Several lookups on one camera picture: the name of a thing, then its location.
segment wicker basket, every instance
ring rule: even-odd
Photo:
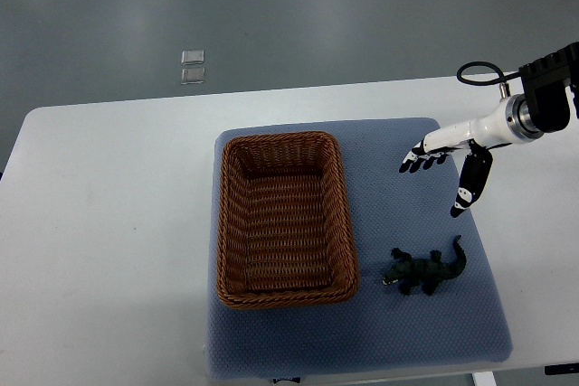
[[[217,293],[227,306],[329,304],[357,291],[342,156],[328,133],[227,143],[219,206]]]

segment crocodile tail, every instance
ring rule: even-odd
[[[467,256],[464,250],[459,244],[460,235],[457,235],[452,242],[452,247],[454,248],[454,253],[456,253],[456,261],[449,265],[449,271],[451,278],[456,278],[462,273],[462,270],[467,266]]]

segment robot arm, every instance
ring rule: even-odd
[[[473,82],[462,78],[466,68],[491,66],[497,80]],[[497,67],[486,62],[473,62],[457,73],[460,81],[475,85],[500,84],[501,100],[486,117],[474,118],[435,130],[421,140],[404,158],[400,172],[414,173],[421,166],[429,169],[436,161],[444,163],[457,149],[468,149],[452,217],[459,216],[480,198],[492,165],[490,149],[510,144],[525,144],[544,133],[564,129],[569,123],[570,109],[565,88],[571,87],[579,117],[579,42],[568,45],[545,58],[524,65],[518,73],[505,77]],[[524,94],[511,96],[507,80],[520,77]]]

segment toy crocodile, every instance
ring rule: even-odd
[[[467,257],[459,240],[460,235],[457,235],[452,242],[457,257],[452,263],[441,262],[442,253],[439,250],[432,250],[430,259],[413,259],[410,253],[392,249],[392,256],[400,261],[386,272],[384,285],[402,281],[398,288],[402,294],[409,296],[412,289],[422,282],[422,291],[431,296],[444,280],[457,278],[466,267]]]

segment blue fabric mat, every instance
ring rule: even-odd
[[[408,366],[501,362],[512,343],[489,263],[470,212],[452,219],[458,174],[449,158],[428,171],[399,174],[406,153],[438,128],[433,119],[335,121],[224,132],[215,144],[206,345],[214,379],[279,378],[368,372]],[[327,131],[340,144],[361,285],[345,303],[234,311],[217,297],[216,240],[224,145],[239,136]],[[415,258],[432,249],[454,261],[460,241],[468,264],[432,297],[417,287],[403,296],[383,274],[399,247]]]

